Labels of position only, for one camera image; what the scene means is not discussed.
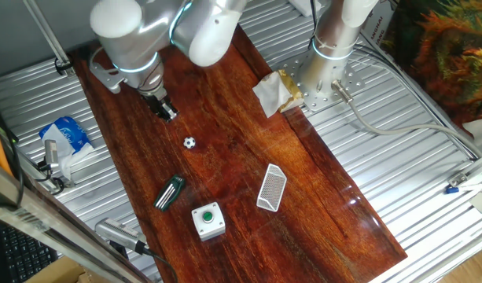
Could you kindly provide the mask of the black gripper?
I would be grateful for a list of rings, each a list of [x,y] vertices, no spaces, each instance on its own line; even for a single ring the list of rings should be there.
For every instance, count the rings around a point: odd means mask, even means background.
[[[146,96],[145,101],[151,111],[157,114],[164,121],[172,121],[177,115],[178,110],[172,105],[168,96],[158,99],[155,96]]]

